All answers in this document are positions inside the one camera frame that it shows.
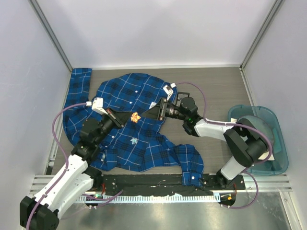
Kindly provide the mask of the orange leaf brooch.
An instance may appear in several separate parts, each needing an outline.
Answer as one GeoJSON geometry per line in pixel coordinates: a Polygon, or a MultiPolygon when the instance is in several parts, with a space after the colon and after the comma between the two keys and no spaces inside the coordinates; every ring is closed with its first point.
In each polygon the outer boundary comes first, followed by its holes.
{"type": "Polygon", "coordinates": [[[137,112],[133,113],[130,117],[131,121],[134,123],[138,123],[138,121],[141,119],[139,114],[137,112]]]}

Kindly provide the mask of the blue plaid shirt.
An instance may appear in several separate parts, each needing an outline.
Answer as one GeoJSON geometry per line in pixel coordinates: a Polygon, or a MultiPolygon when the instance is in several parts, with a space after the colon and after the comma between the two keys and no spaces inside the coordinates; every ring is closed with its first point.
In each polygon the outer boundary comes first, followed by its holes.
{"type": "MultiPolygon", "coordinates": [[[[80,139],[81,128],[88,118],[101,119],[101,115],[85,106],[89,101],[92,70],[74,69],[63,113],[64,132],[73,145],[80,139]]],[[[128,73],[106,80],[96,91],[103,98],[103,106],[119,112],[145,112],[161,98],[166,97],[166,82],[146,73],[128,73]]],[[[163,121],[141,118],[128,121],[121,129],[113,129],[99,144],[100,152],[92,166],[103,171],[113,168],[144,172],[159,166],[180,166],[182,183],[201,185],[204,163],[193,145],[175,145],[160,133],[163,121]]]]}

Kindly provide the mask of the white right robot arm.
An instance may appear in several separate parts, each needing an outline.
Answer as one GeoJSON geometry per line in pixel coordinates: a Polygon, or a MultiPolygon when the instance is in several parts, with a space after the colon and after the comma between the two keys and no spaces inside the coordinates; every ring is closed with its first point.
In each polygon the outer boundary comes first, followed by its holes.
{"type": "Polygon", "coordinates": [[[183,121],[183,128],[188,135],[210,137],[225,141],[232,153],[231,159],[217,172],[216,182],[222,189],[233,185],[234,179],[244,170],[268,153],[272,155],[272,142],[258,130],[247,118],[236,122],[221,122],[202,118],[192,97],[182,98],[179,105],[165,98],[142,113],[143,117],[163,120],[166,117],[183,121]]]}

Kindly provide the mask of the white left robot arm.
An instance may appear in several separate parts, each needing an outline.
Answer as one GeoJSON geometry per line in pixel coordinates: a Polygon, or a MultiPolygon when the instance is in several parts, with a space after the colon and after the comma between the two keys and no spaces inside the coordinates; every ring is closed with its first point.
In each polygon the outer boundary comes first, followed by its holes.
{"type": "Polygon", "coordinates": [[[97,191],[102,174],[91,166],[100,153],[99,144],[113,130],[123,128],[132,112],[99,109],[102,119],[88,118],[80,130],[80,140],[63,167],[34,197],[20,202],[20,225],[27,230],[55,230],[70,206],[86,191],[97,191]]]}

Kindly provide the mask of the silver blue leaf brooch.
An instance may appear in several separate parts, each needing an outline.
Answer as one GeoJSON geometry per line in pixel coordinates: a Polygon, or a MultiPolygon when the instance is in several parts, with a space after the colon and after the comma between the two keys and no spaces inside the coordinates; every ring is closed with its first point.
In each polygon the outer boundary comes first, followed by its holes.
{"type": "Polygon", "coordinates": [[[131,141],[132,145],[135,145],[135,144],[138,143],[138,139],[137,138],[132,138],[130,141],[131,141]]]}

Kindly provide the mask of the round blue plate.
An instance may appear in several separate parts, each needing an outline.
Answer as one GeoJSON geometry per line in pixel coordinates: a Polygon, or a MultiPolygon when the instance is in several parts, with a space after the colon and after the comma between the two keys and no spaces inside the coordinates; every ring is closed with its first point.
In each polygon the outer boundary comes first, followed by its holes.
{"type": "Polygon", "coordinates": [[[271,144],[274,144],[274,135],[272,129],[265,123],[261,118],[253,116],[253,115],[245,115],[241,117],[240,121],[243,119],[247,119],[255,129],[264,134],[271,144]]]}

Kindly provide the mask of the black square frame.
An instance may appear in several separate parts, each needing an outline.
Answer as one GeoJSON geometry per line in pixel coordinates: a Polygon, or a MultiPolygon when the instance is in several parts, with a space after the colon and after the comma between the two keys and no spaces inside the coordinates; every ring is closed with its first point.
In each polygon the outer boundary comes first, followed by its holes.
{"type": "Polygon", "coordinates": [[[190,96],[190,93],[188,92],[177,92],[176,106],[180,106],[182,99],[189,97],[189,96],[190,96]]]}

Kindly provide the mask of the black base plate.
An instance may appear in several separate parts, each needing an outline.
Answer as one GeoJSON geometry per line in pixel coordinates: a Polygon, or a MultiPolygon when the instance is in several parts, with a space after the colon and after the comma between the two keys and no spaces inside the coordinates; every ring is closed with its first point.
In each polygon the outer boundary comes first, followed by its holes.
{"type": "Polygon", "coordinates": [[[245,190],[242,175],[234,180],[221,184],[215,174],[203,174],[198,179],[192,177],[196,185],[185,185],[182,174],[105,174],[94,180],[92,191],[104,191],[108,196],[114,196],[122,191],[122,196],[206,196],[213,191],[245,190]]]}

